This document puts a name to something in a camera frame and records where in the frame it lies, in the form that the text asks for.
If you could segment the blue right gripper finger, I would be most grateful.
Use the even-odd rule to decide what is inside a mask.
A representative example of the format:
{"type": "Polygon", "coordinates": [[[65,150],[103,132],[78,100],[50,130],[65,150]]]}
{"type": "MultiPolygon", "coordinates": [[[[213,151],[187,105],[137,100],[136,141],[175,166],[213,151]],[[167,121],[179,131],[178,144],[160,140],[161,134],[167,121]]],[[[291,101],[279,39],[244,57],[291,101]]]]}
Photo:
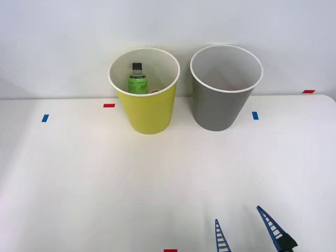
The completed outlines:
{"type": "Polygon", "coordinates": [[[257,206],[257,211],[267,228],[277,252],[293,252],[293,249],[298,246],[297,242],[263,208],[257,206]]]}
{"type": "Polygon", "coordinates": [[[215,238],[217,252],[228,252],[228,243],[221,229],[218,219],[215,219],[215,238]]]}

